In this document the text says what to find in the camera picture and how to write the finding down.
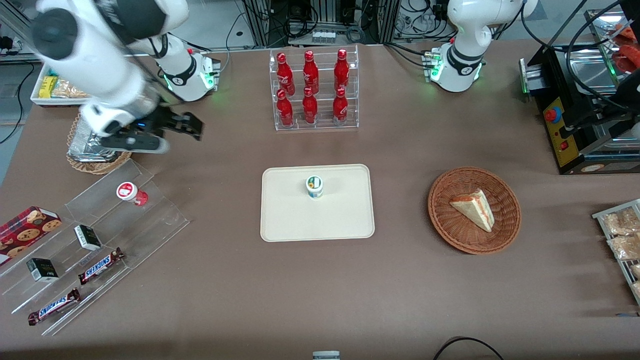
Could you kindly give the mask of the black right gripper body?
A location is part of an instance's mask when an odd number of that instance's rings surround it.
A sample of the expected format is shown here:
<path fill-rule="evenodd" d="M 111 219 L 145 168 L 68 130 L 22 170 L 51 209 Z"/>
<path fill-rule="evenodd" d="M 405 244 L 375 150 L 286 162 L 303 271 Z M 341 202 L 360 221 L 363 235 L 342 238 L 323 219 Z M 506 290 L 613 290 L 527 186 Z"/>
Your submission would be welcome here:
<path fill-rule="evenodd" d="M 125 129 L 133 135 L 163 137 L 165 127 L 174 120 L 174 116 L 176 114 L 169 107 L 157 107 L 146 116 L 134 119 Z"/>

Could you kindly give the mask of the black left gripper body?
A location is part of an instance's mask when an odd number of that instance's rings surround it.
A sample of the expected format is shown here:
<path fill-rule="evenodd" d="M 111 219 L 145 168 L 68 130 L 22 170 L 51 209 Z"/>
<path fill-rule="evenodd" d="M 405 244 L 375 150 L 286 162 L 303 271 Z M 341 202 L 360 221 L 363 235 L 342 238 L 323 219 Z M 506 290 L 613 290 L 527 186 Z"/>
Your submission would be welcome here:
<path fill-rule="evenodd" d="M 634 70 L 627 75 L 615 91 L 615 103 L 629 109 L 629 112 L 640 112 L 640 71 Z"/>

